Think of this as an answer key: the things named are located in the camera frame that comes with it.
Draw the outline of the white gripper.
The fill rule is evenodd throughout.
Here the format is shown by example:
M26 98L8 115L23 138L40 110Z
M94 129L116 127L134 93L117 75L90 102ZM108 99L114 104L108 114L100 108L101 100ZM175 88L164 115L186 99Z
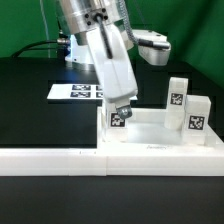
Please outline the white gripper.
M140 41L138 51L149 64L164 66L168 62L171 44L167 37L151 30L134 30L134 36ZM125 32L115 25L106 26L106 35L112 58L109 59L103 43L100 28L86 34L89 51L94 63L103 97L108 103L114 103L118 116L128 119L132 116L130 99L138 93L138 87L127 48L131 48Z

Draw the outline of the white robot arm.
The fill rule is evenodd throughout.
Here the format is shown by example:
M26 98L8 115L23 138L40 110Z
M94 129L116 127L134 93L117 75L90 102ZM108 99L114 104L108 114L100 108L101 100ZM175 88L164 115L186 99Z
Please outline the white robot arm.
M120 118L132 116L130 99L138 87L127 50L134 44L149 64L164 66L171 44L148 30L133 30L124 0L56 0L59 24L68 36L69 66L93 70L106 102Z

